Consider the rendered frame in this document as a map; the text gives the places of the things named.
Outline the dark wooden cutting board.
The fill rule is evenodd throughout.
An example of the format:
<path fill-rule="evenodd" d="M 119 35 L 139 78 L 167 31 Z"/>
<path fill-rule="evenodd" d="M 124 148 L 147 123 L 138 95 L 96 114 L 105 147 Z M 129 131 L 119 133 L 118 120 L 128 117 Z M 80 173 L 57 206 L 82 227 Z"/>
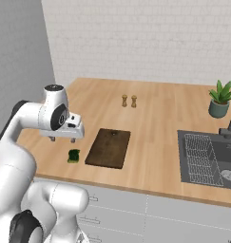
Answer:
<path fill-rule="evenodd" d="M 89 150 L 85 164 L 122 169 L 130 135 L 130 131 L 101 128 Z"/>

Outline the dark grey sink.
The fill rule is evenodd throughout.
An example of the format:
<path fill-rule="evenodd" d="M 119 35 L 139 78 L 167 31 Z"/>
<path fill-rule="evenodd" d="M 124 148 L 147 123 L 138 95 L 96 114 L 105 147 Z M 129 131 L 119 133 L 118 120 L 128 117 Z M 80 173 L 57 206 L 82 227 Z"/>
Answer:
<path fill-rule="evenodd" d="M 181 181 L 231 189 L 231 139 L 178 130 Z"/>

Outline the green sponge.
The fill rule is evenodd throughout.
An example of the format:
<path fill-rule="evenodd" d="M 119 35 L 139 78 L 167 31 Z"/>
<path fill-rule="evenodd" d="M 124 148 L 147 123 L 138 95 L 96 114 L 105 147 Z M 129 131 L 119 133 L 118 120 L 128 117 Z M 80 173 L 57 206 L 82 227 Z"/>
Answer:
<path fill-rule="evenodd" d="M 77 163 L 79 161 L 79 154 L 80 150 L 79 149 L 72 149 L 68 151 L 68 163 Z"/>

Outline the green plant in grey-green pot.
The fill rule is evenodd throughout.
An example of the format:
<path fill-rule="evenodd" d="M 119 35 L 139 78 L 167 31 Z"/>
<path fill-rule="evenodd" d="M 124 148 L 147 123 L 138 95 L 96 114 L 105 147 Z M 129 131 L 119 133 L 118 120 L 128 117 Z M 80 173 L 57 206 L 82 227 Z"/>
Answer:
<path fill-rule="evenodd" d="M 223 118 L 228 111 L 231 101 L 231 81 L 227 84 L 222 84 L 220 80 L 217 80 L 216 89 L 210 89 L 209 95 L 211 101 L 208 113 L 213 118 Z"/>

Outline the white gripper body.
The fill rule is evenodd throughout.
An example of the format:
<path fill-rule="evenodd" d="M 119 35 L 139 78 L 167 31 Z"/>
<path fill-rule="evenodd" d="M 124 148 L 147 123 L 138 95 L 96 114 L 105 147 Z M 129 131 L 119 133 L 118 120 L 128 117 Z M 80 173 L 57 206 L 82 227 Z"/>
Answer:
<path fill-rule="evenodd" d="M 40 130 L 39 133 L 43 137 L 64 137 L 82 139 L 85 136 L 85 128 L 82 122 L 80 122 L 78 125 L 66 122 L 58 130 Z"/>

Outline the wide grey drawer front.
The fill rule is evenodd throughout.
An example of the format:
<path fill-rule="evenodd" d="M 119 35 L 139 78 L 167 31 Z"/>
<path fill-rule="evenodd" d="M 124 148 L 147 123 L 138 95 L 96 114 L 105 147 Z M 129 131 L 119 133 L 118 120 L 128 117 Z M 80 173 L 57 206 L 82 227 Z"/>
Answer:
<path fill-rule="evenodd" d="M 231 208 L 185 201 L 161 196 L 149 196 L 149 215 L 176 219 L 231 230 Z"/>
<path fill-rule="evenodd" d="M 144 243 L 231 243 L 231 230 L 148 216 Z"/>

